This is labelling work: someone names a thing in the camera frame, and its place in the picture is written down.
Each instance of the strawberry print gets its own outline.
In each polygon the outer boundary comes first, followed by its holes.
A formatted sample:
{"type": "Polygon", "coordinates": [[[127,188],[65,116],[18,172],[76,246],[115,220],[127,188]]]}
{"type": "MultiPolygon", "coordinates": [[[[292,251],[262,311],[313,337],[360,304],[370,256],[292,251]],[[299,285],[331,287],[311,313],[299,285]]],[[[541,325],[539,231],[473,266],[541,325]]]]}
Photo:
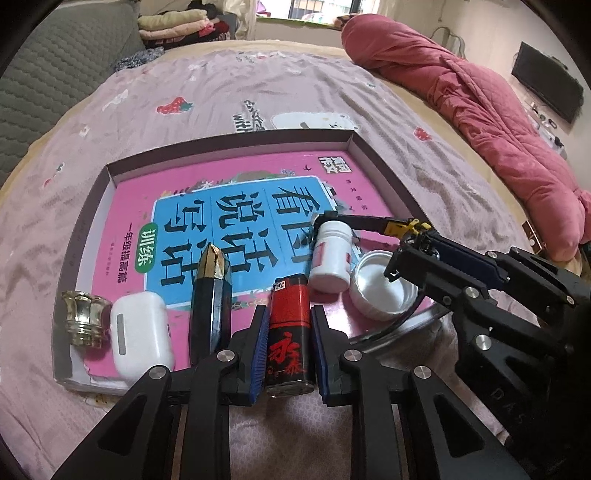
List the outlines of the strawberry print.
{"type": "Polygon", "coordinates": [[[160,105],[156,111],[168,115],[170,113],[187,112],[193,108],[193,104],[185,101],[183,97],[176,97],[172,102],[166,105],[160,105]]]}
{"type": "Polygon", "coordinates": [[[423,130],[421,127],[414,129],[414,136],[417,137],[421,142],[426,142],[432,138],[431,135],[425,132],[425,130],[423,130]]]}

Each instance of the gray cushion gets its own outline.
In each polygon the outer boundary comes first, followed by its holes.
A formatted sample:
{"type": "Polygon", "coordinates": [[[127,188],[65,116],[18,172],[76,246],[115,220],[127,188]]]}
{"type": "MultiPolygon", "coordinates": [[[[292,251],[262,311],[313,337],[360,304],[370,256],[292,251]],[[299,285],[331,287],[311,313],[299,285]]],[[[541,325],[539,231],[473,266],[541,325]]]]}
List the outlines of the gray cushion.
{"type": "Polygon", "coordinates": [[[143,49],[130,2],[53,11],[0,78],[0,186],[32,142],[143,49]]]}

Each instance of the white bottle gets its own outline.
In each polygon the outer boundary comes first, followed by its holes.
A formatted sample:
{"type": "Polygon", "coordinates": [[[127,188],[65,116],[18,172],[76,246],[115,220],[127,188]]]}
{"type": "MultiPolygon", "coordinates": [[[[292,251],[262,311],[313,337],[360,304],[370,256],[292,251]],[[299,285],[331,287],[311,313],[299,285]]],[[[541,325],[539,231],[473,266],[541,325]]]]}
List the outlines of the white bottle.
{"type": "Polygon", "coordinates": [[[320,225],[312,256],[310,286],[323,293],[341,293],[351,279],[353,230],[346,223],[331,220],[320,225]]]}

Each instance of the green label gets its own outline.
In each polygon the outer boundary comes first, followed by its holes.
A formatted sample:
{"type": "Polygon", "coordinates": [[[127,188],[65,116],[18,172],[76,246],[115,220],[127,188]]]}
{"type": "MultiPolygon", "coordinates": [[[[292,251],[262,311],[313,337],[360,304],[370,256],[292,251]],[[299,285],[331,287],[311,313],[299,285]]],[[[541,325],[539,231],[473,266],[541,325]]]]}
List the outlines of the green label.
{"type": "Polygon", "coordinates": [[[158,225],[146,223],[138,235],[138,248],[135,250],[135,270],[139,273],[148,273],[154,266],[154,252],[156,239],[158,238],[158,225]]]}

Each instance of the gold tip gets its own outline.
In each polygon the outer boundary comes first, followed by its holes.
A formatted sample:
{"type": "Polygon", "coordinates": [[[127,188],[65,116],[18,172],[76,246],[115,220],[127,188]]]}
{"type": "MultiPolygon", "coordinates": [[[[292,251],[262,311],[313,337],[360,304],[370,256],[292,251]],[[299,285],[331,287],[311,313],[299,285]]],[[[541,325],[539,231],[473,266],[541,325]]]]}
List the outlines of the gold tip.
{"type": "Polygon", "coordinates": [[[230,261],[214,244],[207,244],[199,259],[195,278],[218,278],[230,281],[230,261]]]}

